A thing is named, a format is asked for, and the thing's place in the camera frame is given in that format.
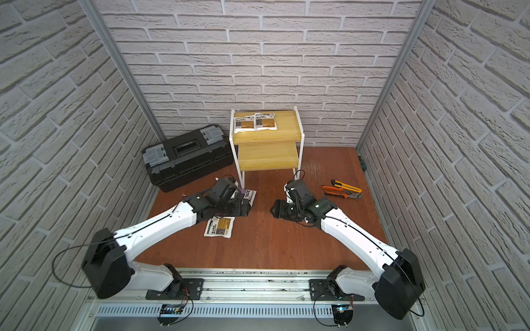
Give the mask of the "yellow coffee bag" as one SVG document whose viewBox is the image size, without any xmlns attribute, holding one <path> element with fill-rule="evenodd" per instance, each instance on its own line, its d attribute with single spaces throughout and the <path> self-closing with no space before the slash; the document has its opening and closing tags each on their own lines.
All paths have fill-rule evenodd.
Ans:
<svg viewBox="0 0 530 331">
<path fill-rule="evenodd" d="M 234 118 L 233 132 L 235 134 L 240 132 L 254 132 L 256 130 L 255 115 Z"/>
<path fill-rule="evenodd" d="M 256 113 L 255 114 L 256 130 L 277 130 L 275 113 Z"/>
<path fill-rule="evenodd" d="M 213 217 L 207 222 L 204 236 L 230 239 L 232 236 L 234 221 L 234 217 Z"/>
</svg>

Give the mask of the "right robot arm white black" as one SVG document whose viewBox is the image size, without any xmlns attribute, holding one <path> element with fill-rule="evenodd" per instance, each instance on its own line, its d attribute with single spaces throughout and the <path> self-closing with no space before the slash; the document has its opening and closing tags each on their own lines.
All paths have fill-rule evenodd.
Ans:
<svg viewBox="0 0 530 331">
<path fill-rule="evenodd" d="M 313 225 L 357 255 L 375 275 L 370 285 L 375 299 L 395 319 L 404 319 L 425 291 L 418 257 L 405 248 L 385 244 L 357 225 L 334 202 L 316 199 L 302 179 L 284 186 L 286 199 L 271 207 L 276 219 Z"/>
</svg>

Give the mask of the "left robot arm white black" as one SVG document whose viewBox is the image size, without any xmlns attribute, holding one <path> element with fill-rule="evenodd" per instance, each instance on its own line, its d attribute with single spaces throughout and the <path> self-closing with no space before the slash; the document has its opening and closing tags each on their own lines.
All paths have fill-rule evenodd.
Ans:
<svg viewBox="0 0 530 331">
<path fill-rule="evenodd" d="M 146 291 L 150 300 L 175 300 L 187 294 L 182 276 L 169 263 L 154 266 L 135 259 L 165 238 L 214 217 L 245 217 L 256 192 L 221 178 L 202 191 L 184 197 L 174 207 L 142 223 L 111 232 L 97 231 L 81 268 L 98 299 L 127 290 Z"/>
</svg>

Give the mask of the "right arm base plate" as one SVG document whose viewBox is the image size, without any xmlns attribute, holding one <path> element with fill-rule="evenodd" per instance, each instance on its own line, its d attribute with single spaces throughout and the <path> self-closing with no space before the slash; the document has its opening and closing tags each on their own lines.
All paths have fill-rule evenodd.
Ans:
<svg viewBox="0 0 530 331">
<path fill-rule="evenodd" d="M 311 300 L 335 300 L 335 301 L 364 301 L 365 297 L 358 294 L 348 295 L 337 285 L 330 284 L 326 279 L 310 279 L 309 292 Z"/>
</svg>

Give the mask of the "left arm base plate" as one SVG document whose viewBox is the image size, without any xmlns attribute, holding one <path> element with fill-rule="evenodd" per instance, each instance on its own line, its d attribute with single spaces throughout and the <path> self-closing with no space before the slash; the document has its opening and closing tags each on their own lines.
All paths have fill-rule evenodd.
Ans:
<svg viewBox="0 0 530 331">
<path fill-rule="evenodd" d="M 193 301 L 200 300 L 204 279 L 184 278 L 182 280 L 173 281 L 165 290 L 147 290 L 146 300 L 182 300 L 186 297 Z"/>
</svg>

